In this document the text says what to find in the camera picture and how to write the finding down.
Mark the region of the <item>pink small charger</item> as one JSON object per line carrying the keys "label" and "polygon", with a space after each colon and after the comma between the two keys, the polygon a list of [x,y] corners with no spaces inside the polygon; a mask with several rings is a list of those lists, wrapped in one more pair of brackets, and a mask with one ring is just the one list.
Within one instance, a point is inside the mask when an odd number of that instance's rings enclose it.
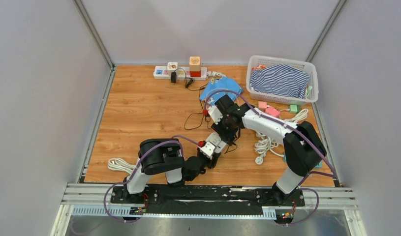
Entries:
{"label": "pink small charger", "polygon": [[280,118],[280,111],[277,110],[276,108],[270,106],[267,104],[267,102],[264,101],[259,101],[258,102],[258,108],[263,111],[264,113],[271,115],[273,117]]}

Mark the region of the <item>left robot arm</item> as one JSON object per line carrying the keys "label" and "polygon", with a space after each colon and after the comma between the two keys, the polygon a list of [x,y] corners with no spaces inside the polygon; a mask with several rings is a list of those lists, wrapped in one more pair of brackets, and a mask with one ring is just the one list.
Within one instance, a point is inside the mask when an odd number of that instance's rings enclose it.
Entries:
{"label": "left robot arm", "polygon": [[[179,138],[190,141],[197,147],[197,154],[188,159]],[[216,166],[223,149],[227,146],[218,134],[212,133],[205,140],[195,142],[187,137],[175,135],[170,139],[148,139],[140,144],[135,169],[124,180],[123,196],[130,203],[142,198],[151,176],[166,174],[167,184],[181,186]]]}

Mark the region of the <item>white plastic basket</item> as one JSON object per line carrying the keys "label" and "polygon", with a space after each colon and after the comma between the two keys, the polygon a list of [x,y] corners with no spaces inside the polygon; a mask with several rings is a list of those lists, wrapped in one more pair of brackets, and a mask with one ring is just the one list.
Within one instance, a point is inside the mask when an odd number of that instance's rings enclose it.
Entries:
{"label": "white plastic basket", "polygon": [[249,59],[246,88],[253,99],[299,106],[314,103],[319,96],[312,63],[259,55]]}

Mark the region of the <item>small black charger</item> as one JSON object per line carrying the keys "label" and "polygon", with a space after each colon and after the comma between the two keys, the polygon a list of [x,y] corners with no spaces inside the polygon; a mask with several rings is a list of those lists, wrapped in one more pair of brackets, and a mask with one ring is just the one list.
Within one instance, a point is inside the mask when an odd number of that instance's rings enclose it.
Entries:
{"label": "small black charger", "polygon": [[170,81],[171,81],[171,83],[174,83],[174,84],[177,82],[177,73],[176,72],[171,73]]}

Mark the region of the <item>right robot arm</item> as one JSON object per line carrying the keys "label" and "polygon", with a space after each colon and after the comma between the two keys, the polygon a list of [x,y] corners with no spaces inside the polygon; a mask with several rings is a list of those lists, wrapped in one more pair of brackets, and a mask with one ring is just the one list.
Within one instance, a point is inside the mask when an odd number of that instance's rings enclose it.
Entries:
{"label": "right robot arm", "polygon": [[294,123],[269,116],[248,102],[239,106],[224,95],[205,112],[214,122],[212,129],[221,140],[232,145],[241,129],[259,132],[284,147],[287,168],[272,186],[272,199],[285,205],[292,192],[321,161],[326,161],[326,149],[315,128],[308,121]]}

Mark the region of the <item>black power adapter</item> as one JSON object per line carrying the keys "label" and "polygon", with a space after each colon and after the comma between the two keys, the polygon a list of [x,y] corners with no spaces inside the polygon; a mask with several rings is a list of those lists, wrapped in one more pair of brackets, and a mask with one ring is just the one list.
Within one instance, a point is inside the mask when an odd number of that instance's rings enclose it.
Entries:
{"label": "black power adapter", "polygon": [[237,140],[236,136],[230,137],[230,138],[224,138],[222,139],[226,144],[229,146],[235,145],[235,141]]}

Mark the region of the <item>white power strip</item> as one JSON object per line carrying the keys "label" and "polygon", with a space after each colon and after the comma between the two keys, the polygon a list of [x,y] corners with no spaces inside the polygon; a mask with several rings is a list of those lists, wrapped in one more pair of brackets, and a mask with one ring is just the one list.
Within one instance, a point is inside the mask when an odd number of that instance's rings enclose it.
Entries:
{"label": "white power strip", "polygon": [[210,159],[214,154],[221,153],[222,150],[227,146],[227,143],[222,140],[222,138],[217,133],[211,133],[206,141],[206,145],[204,146],[205,155]]}
{"label": "white power strip", "polygon": [[[171,73],[175,71],[173,70],[168,70],[167,66],[156,66],[153,71],[153,77],[158,80],[171,80]],[[207,68],[206,67],[201,67],[201,75],[200,77],[194,77],[191,75],[189,67],[188,66],[182,66],[179,69],[177,69],[177,80],[184,80],[185,78],[193,78],[194,80],[199,80],[199,81],[205,81],[207,80]]]}

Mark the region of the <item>wooden block on red block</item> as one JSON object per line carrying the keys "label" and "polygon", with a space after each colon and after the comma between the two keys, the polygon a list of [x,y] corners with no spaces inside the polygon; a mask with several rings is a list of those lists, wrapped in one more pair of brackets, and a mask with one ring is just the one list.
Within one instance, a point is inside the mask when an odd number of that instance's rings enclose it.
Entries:
{"label": "wooden block on red block", "polygon": [[201,58],[199,56],[191,56],[189,58],[189,70],[191,77],[201,77]]}

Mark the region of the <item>white square plug adapter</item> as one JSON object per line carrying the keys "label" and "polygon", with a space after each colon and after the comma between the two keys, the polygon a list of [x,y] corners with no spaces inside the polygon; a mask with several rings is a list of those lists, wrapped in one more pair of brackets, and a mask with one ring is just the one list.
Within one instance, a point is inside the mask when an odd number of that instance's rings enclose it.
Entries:
{"label": "white square plug adapter", "polygon": [[221,141],[222,139],[217,133],[211,133],[206,139],[206,142],[211,143],[215,147],[220,147]]}

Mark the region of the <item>blue striped cloth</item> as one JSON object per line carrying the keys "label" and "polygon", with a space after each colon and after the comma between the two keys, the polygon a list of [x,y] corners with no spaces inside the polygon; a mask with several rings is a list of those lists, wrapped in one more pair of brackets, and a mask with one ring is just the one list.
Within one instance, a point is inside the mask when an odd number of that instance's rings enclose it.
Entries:
{"label": "blue striped cloth", "polygon": [[290,65],[278,64],[254,69],[250,87],[257,92],[305,99],[309,75]]}

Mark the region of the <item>green small charger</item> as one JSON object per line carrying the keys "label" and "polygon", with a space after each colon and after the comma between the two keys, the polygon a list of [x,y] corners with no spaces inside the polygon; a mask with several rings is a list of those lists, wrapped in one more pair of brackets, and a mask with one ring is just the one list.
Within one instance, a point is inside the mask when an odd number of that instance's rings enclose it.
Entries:
{"label": "green small charger", "polygon": [[299,105],[295,104],[290,104],[289,105],[289,112],[292,114],[298,114],[301,111],[301,108]]}

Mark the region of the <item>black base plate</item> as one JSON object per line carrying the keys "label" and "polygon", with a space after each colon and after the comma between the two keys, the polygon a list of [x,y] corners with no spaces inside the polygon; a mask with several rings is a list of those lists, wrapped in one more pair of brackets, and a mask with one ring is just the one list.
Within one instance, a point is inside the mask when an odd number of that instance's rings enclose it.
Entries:
{"label": "black base plate", "polygon": [[268,215],[265,207],[295,210],[305,206],[303,192],[295,189],[287,198],[269,187],[148,184],[142,193],[130,194],[120,185],[113,188],[111,204],[141,204],[148,214],[181,216],[266,216],[277,223],[291,222],[292,216]]}

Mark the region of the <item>white back power strip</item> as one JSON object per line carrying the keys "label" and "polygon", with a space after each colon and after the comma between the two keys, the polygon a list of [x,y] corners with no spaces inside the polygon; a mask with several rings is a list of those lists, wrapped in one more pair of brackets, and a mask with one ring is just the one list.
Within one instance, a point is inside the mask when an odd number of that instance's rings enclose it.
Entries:
{"label": "white back power strip", "polygon": [[[171,73],[175,71],[173,70],[168,70],[167,66],[156,66],[153,71],[153,77],[158,80],[171,80]],[[200,77],[194,77],[191,75],[189,67],[188,66],[182,66],[179,69],[177,69],[177,80],[184,80],[185,78],[193,78],[194,80],[199,80],[199,81],[205,81],[207,80],[207,68],[206,67],[201,67],[201,75]]]}

